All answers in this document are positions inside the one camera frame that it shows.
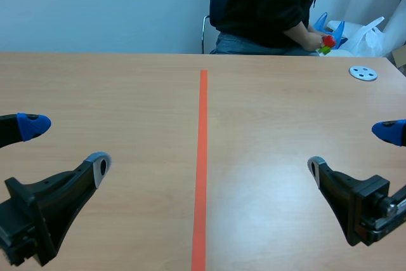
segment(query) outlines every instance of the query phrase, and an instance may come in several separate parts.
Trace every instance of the jeans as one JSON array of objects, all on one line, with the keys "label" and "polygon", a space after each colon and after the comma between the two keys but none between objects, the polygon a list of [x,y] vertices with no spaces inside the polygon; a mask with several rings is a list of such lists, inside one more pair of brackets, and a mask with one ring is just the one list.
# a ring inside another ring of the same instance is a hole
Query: jeans
[{"label": "jeans", "polygon": [[318,56],[316,52],[307,52],[300,47],[267,48],[246,38],[223,32],[218,36],[216,49],[210,54]]}]

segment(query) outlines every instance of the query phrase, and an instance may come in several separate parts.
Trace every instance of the orange tape line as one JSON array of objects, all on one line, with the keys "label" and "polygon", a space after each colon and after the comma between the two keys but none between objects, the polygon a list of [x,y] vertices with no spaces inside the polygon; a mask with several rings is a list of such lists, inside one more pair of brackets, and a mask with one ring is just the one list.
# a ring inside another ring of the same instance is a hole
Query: orange tape line
[{"label": "orange tape line", "polygon": [[206,271],[207,206],[207,70],[200,72],[199,127],[197,132],[197,165],[195,219],[193,222],[192,271]]}]

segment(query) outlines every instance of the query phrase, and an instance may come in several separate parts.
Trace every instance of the chair leg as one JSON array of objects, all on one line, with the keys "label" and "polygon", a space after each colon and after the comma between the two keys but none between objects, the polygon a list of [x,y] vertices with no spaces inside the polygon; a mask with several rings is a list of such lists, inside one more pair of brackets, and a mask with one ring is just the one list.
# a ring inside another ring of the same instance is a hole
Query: chair leg
[{"label": "chair leg", "polygon": [[203,29],[202,29],[202,54],[204,54],[204,29],[206,28],[206,19],[210,18],[210,15],[203,18]]}]

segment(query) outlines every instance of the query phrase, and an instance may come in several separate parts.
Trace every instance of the round metal disk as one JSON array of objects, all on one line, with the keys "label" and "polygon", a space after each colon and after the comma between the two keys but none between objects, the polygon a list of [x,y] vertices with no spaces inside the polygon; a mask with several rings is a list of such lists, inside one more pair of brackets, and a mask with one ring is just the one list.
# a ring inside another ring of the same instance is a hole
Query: round metal disk
[{"label": "round metal disk", "polygon": [[378,77],[378,73],[375,70],[364,66],[351,67],[350,74],[356,79],[367,82],[375,81]]}]

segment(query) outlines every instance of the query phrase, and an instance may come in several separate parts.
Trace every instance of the black chair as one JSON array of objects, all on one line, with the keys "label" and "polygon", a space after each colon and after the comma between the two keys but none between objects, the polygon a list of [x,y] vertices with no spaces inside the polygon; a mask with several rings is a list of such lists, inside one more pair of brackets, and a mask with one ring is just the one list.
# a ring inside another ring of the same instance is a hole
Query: black chair
[{"label": "black chair", "polygon": [[206,27],[206,19],[210,18],[210,24],[213,27],[216,27],[219,21],[223,18],[227,1],[228,0],[210,0],[209,15],[203,18],[202,54],[204,54],[204,29]]}]

